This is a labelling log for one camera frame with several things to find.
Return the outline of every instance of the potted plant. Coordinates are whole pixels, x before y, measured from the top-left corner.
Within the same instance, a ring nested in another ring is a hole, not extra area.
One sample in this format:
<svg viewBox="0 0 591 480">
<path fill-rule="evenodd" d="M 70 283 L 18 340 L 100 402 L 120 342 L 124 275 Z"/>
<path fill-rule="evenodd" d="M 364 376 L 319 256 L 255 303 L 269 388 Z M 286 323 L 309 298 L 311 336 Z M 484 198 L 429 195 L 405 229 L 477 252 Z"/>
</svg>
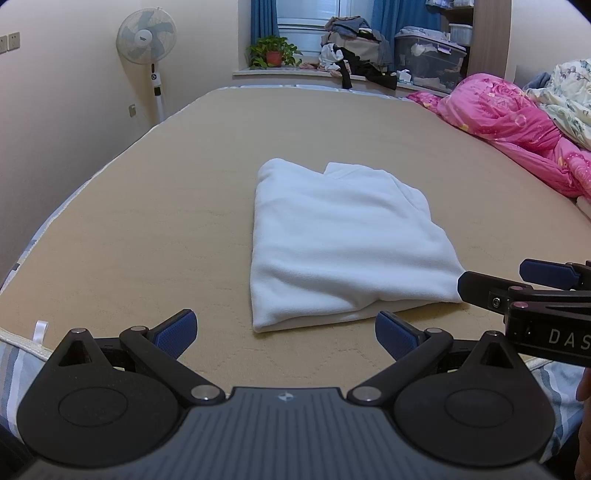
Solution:
<svg viewBox="0 0 591 480">
<path fill-rule="evenodd" d="M 248 47 L 251 53 L 251 68 L 280 67 L 282 64 L 298 66 L 301 59 L 296 60 L 295 54 L 301 52 L 293 43 L 288 43 L 286 37 L 269 35 L 259 38 L 255 45 Z"/>
</svg>

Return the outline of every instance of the red flower pot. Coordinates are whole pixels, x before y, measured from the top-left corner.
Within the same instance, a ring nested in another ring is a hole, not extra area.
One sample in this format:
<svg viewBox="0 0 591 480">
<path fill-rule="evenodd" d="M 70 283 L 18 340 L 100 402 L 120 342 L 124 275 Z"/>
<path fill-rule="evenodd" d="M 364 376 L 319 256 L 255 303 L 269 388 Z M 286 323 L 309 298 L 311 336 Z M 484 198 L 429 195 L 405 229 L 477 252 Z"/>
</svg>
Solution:
<svg viewBox="0 0 591 480">
<path fill-rule="evenodd" d="M 281 61 L 283 60 L 280 51 L 268 51 L 266 59 L 269 67 L 281 67 Z"/>
</svg>

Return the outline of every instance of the pink floral comforter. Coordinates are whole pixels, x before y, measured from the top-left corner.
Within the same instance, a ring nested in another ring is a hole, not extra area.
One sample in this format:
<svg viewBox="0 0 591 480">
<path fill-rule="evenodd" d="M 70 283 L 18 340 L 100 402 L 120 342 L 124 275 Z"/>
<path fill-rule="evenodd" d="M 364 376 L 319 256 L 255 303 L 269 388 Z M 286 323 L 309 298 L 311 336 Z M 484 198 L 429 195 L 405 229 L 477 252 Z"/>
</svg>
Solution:
<svg viewBox="0 0 591 480">
<path fill-rule="evenodd" d="M 443 99 L 425 92 L 408 98 L 487 140 L 563 195 L 591 198 L 591 153 L 566 138 L 518 86 L 478 73 Z"/>
</svg>

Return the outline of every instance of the mattress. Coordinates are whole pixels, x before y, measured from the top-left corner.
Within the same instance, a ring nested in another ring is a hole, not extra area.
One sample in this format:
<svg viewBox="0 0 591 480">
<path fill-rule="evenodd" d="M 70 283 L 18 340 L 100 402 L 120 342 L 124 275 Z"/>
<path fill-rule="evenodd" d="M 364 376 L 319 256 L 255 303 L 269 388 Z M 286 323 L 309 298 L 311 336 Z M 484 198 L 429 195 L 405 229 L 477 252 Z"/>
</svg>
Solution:
<svg viewBox="0 0 591 480">
<path fill-rule="evenodd" d="M 591 222 L 484 142 L 404 100 L 300 88 L 230 88 L 136 142 L 76 195 L 0 295 L 1 326 L 45 346 L 73 328 L 116 336 L 193 309 L 190 368 L 233 385 L 348 389 L 392 360 L 371 319 L 256 334 L 249 269 L 256 173 L 281 157 L 383 168 L 427 197 L 468 270 L 518 278 L 526 257 L 582 262 Z M 457 338 L 503 329 L 466 304 L 400 314 Z"/>
</svg>

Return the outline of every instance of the window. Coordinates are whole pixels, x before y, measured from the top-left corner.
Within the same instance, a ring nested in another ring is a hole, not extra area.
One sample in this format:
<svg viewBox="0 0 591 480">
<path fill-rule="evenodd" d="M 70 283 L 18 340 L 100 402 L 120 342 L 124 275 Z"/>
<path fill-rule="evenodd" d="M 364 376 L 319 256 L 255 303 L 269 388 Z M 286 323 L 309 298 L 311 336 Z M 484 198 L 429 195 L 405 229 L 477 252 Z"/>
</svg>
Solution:
<svg viewBox="0 0 591 480">
<path fill-rule="evenodd" d="M 304 55 L 320 53 L 320 39 L 330 17 L 360 15 L 371 23 L 374 0 L 277 0 L 279 32 Z"/>
</svg>

